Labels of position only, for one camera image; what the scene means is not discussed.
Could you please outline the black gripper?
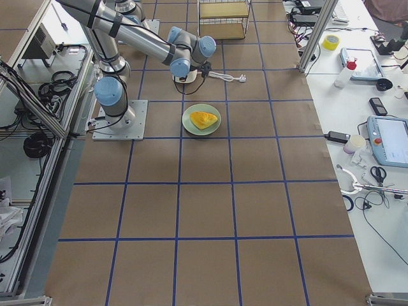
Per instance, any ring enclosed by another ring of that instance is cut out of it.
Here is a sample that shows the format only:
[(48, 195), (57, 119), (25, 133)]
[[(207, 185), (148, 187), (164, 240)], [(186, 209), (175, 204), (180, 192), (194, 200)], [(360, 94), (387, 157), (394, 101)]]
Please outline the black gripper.
[(212, 65), (210, 62), (205, 62), (200, 66), (202, 77), (208, 77), (211, 70), (212, 70)]

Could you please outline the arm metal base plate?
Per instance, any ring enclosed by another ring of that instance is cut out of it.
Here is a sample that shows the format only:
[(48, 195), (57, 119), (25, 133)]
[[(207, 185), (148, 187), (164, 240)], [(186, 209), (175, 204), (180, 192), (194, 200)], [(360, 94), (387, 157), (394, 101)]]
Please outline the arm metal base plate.
[(159, 24), (160, 21), (157, 19), (145, 19), (141, 22), (141, 32), (147, 36), (153, 37), (155, 39), (159, 38)]
[(147, 100), (129, 100), (128, 110), (123, 117), (114, 119), (105, 115), (102, 107), (94, 127), (92, 139), (96, 141), (143, 140), (147, 118)]

